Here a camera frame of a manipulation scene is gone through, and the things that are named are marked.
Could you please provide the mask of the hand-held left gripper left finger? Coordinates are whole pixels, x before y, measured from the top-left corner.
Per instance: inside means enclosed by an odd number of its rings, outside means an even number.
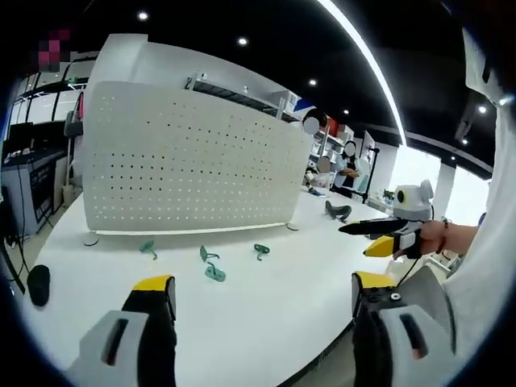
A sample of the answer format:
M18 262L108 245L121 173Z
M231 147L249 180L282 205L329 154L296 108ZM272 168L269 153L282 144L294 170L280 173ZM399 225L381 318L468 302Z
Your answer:
M81 338L67 378L75 386L174 386L175 321L175 278L138 282L121 309Z

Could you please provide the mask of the person's right hand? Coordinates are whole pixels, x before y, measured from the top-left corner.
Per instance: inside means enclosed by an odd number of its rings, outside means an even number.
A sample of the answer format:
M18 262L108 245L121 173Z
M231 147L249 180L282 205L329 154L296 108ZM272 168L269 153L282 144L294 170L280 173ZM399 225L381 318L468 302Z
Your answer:
M424 223L421 227L420 252L422 255L430 253L440 253L447 242L447 231L449 223L447 221L431 220Z

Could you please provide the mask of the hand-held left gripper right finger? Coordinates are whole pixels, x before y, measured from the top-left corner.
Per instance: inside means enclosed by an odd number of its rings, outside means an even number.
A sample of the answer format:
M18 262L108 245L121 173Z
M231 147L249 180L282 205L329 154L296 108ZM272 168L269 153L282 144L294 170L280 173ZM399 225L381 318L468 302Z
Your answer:
M395 285L352 274L357 386L436 386L448 372L448 304L431 270Z

